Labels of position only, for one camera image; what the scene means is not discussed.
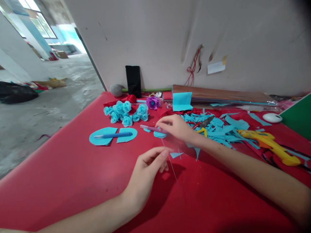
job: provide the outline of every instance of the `concrete floor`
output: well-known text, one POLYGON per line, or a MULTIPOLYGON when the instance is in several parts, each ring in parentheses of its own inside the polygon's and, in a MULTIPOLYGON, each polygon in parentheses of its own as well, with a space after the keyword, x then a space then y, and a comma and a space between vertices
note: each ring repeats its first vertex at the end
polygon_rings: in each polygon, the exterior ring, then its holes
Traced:
MULTIPOLYGON (((67 87, 25 103, 0 104, 0 179, 48 139, 37 141, 41 135, 55 134, 104 91, 86 54, 45 63, 54 77, 68 78, 67 87)), ((0 79, 5 72, 0 70, 0 79)))

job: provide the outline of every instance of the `green board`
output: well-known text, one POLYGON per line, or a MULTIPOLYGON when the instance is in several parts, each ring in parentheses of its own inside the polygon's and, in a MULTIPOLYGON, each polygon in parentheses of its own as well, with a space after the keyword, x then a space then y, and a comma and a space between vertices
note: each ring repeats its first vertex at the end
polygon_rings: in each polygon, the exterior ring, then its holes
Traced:
POLYGON ((311 140, 311 94, 280 114, 282 123, 311 140))

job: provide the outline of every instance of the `plastic bag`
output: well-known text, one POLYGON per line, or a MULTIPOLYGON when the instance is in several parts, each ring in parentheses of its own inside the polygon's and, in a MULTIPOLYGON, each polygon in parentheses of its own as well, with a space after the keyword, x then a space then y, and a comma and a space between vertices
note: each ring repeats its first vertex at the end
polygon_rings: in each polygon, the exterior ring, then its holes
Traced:
POLYGON ((0 102, 17 104, 37 98, 39 95, 31 87, 0 82, 0 102))

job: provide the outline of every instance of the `hand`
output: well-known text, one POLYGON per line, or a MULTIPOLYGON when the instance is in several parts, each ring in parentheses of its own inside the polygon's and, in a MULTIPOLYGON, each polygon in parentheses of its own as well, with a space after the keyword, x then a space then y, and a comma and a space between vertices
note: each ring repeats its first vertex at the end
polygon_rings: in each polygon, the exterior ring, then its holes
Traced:
POLYGON ((155 125, 168 131, 171 135, 176 138, 191 143, 197 133, 179 116, 171 115, 161 118, 155 125))
POLYGON ((155 147, 138 157, 130 182, 121 194, 135 214, 144 208, 157 172, 168 171, 167 157, 173 151, 167 147, 155 147))

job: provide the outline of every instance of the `wall pillar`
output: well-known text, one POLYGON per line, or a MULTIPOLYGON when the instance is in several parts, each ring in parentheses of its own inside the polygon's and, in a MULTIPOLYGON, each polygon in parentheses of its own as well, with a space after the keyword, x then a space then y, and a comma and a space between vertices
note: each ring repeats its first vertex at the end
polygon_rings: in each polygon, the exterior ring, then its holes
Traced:
POLYGON ((46 81, 50 75, 11 23, 0 14, 0 65, 20 82, 46 81))
POLYGON ((39 30, 31 21, 29 14, 18 0, 0 1, 2 8, 16 24, 19 30, 26 36, 30 44, 39 52, 44 60, 49 60, 50 52, 53 52, 39 30))

